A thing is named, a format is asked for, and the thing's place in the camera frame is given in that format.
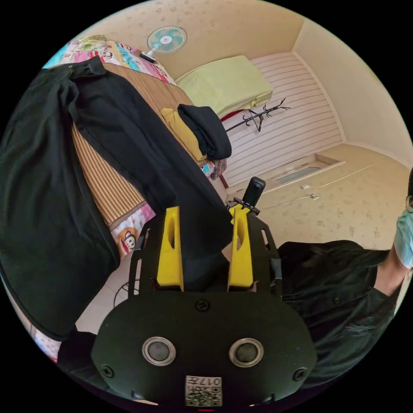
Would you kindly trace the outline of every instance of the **window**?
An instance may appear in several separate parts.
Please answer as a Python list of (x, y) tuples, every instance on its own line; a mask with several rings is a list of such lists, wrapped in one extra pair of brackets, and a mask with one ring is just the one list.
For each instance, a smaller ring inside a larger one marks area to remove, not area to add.
[[(266, 182), (265, 194), (343, 163), (321, 154), (312, 154), (260, 174), (259, 177)], [(248, 183), (249, 180), (228, 188), (229, 197), (242, 198)]]

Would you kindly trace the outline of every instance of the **wall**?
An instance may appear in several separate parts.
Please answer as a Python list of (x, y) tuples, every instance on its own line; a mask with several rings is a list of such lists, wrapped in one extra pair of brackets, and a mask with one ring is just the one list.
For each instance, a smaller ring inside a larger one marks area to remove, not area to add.
[[(349, 239), (365, 248), (390, 248), (396, 220), (404, 210), (409, 170), (389, 157), (348, 144), (320, 153), (345, 163), (263, 194), (257, 205), (276, 243)], [(304, 184), (311, 188), (302, 190)], [(271, 206), (312, 193), (320, 198)]]
[(249, 59), (290, 52), (303, 17), (259, 0), (161, 0), (122, 10), (81, 35), (104, 34), (110, 40), (147, 50), (147, 38), (162, 26), (177, 25), (188, 34), (178, 51), (157, 54), (174, 78), (214, 60), (245, 55)]
[[(232, 155), (223, 177), (231, 187), (343, 142), (335, 114), (312, 74), (291, 52), (252, 60), (274, 90), (267, 108), (283, 105), (264, 116), (261, 131), (251, 122), (228, 132)], [(262, 107), (255, 108), (261, 112)], [(223, 121), (225, 129), (242, 122), (245, 112)]]
[(412, 167), (413, 146), (404, 121), (383, 84), (355, 52), (307, 19), (293, 51), (326, 90), (346, 142)]

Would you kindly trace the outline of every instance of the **wall-mounted fan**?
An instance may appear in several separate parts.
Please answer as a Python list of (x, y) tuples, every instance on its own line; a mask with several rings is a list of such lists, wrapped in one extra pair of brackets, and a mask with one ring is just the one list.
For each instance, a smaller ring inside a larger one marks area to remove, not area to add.
[(180, 49), (186, 42), (187, 34), (182, 27), (164, 26), (154, 30), (148, 37), (149, 52), (140, 54), (148, 62), (155, 62), (154, 53), (172, 53)]

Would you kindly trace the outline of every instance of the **sticker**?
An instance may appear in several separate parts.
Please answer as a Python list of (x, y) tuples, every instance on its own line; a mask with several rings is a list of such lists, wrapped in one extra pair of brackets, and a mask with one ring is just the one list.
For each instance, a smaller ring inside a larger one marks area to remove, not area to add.
[(186, 376), (185, 401), (187, 406), (222, 406), (222, 379), (220, 377)]

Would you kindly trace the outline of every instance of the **black metal coat rack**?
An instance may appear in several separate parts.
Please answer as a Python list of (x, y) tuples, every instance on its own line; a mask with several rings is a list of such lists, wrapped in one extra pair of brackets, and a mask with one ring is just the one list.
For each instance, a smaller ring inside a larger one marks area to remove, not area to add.
[(277, 109), (285, 109), (285, 110), (291, 109), (288, 106), (281, 106), (284, 103), (284, 100), (285, 100), (285, 98), (277, 106), (274, 106), (274, 107), (269, 108), (269, 109), (267, 109), (266, 105), (264, 105), (262, 107), (263, 111), (260, 112), (260, 113), (256, 113), (256, 112), (252, 111), (251, 109), (248, 109), (248, 112), (249, 112), (250, 116), (248, 118), (245, 118), (245, 115), (243, 115), (242, 118), (244, 120), (240, 123), (237, 123), (234, 126), (231, 126), (229, 129), (226, 129), (226, 132), (229, 132), (230, 130), (232, 130), (232, 129), (240, 126), (240, 125), (243, 125), (243, 124), (246, 124), (247, 126), (249, 126), (248, 122), (250, 122), (251, 120), (254, 121), (258, 132), (261, 132), (261, 125), (262, 125), (262, 121), (264, 120), (263, 115), (266, 115), (267, 117), (271, 117), (270, 113), (273, 112), (273, 111), (276, 111)]

